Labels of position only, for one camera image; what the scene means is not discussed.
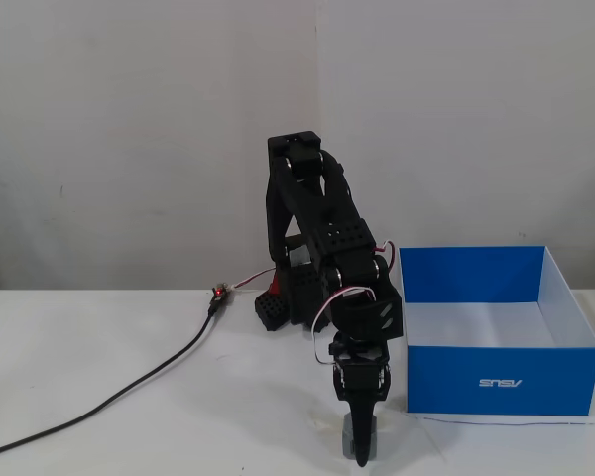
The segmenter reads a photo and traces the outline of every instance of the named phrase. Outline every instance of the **black robotic arm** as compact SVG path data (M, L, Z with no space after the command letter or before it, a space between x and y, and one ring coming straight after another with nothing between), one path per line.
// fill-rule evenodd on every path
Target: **black robotic arm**
M375 254L375 240L355 208L342 166L320 143L313 132L268 141L267 226L277 285L256 298L256 312L268 330L287 321L311 326L336 291L348 286L373 291L374 299L343 296L325 311L338 329L329 346L333 384L337 398L350 406L354 454L364 466L373 409L390 388L386 341L403 335L402 304L388 264ZM288 237L293 217L301 234ZM320 320L316 330L326 324Z

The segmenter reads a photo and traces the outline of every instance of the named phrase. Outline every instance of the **white table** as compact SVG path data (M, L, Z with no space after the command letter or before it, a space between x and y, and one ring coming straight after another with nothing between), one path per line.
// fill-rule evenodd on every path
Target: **white table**
M407 416L397 341L393 387L376 410L378 460L358 468L341 456L348 407L335 398L330 367L315 364L300 327L266 332L256 295L239 295L169 372L78 426L0 455L0 475L595 475L595 396L592 416L575 420L586 425ZM577 295L595 327L595 291ZM199 291L0 292L0 445L90 410L174 354L209 299ZM329 326L322 355L331 335Z

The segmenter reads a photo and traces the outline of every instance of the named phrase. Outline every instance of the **white wall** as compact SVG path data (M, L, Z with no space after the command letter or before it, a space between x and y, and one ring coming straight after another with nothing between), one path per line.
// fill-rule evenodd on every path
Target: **white wall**
M266 139L317 107L314 0L0 0L0 287L267 266Z
M595 287L595 0L321 0L322 133L376 237Z
M595 0L0 0L0 287L268 265L266 139L319 106L378 239L595 286Z

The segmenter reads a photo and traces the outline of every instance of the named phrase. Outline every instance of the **black plastic part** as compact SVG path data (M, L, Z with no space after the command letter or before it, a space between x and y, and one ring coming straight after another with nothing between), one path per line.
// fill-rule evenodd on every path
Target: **black plastic part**
M390 390L388 345L385 341L355 342L337 332L328 351L335 361L337 398L350 406L355 458L363 467L370 457L375 403L385 400Z
M289 321L287 304L276 295L264 291L254 301L256 313L267 330L278 330Z

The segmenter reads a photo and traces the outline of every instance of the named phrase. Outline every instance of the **open box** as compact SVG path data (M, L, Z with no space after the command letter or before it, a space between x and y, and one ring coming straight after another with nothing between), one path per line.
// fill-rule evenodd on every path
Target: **open box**
M409 412L588 415L595 335L545 247L400 258Z

